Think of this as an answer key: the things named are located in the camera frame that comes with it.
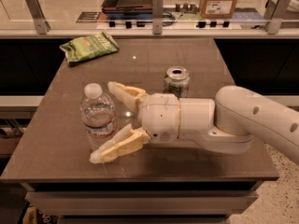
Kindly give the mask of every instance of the table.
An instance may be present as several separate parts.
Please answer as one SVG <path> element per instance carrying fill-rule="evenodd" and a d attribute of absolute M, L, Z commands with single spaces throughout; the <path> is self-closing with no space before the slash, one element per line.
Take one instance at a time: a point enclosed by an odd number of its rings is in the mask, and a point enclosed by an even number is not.
<path fill-rule="evenodd" d="M 204 151 L 190 142 L 147 144 L 112 163 L 89 163 L 91 147 L 80 119 L 83 87 L 107 82 L 162 92 L 173 65 L 191 74 L 190 98 L 214 98 L 234 81 L 211 38 L 117 39 L 120 51 L 69 67 L 52 81 L 1 176 L 22 183 L 27 200 L 46 214 L 68 216 L 228 217 L 257 199 L 255 190 L 278 179 L 263 142 L 244 154 Z M 114 99 L 119 127 L 135 114 Z"/>

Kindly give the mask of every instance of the white bottle cap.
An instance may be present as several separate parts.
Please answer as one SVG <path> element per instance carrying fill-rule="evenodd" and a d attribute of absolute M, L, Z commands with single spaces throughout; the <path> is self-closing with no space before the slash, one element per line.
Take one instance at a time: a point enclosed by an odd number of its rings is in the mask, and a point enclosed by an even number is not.
<path fill-rule="evenodd" d="M 91 83 L 85 86 L 84 93 L 90 99 L 96 99 L 102 94 L 102 87 L 99 84 Z"/>

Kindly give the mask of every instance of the can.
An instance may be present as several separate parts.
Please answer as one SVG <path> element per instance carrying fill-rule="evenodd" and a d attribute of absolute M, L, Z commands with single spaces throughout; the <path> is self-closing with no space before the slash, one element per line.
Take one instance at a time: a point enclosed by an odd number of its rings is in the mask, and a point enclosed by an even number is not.
<path fill-rule="evenodd" d="M 172 66 L 164 75 L 164 93 L 173 93 L 177 98 L 186 98 L 189 83 L 188 70 L 182 66 Z"/>

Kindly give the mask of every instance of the green bag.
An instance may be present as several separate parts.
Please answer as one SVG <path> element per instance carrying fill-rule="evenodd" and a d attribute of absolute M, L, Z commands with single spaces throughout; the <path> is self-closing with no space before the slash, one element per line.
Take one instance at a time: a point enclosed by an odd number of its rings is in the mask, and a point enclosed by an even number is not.
<path fill-rule="evenodd" d="M 69 65 L 101 57 L 119 51 L 119 46 L 112 36 L 102 32 L 75 38 L 60 46 L 65 52 Z"/>

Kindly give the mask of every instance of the clear bottle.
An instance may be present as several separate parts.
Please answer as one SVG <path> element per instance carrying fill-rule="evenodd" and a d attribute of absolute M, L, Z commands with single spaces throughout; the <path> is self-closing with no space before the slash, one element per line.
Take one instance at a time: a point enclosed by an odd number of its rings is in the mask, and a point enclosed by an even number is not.
<path fill-rule="evenodd" d="M 99 84 L 91 83 L 84 88 L 81 116 L 93 150 L 98 149 L 117 131 L 115 106 Z"/>

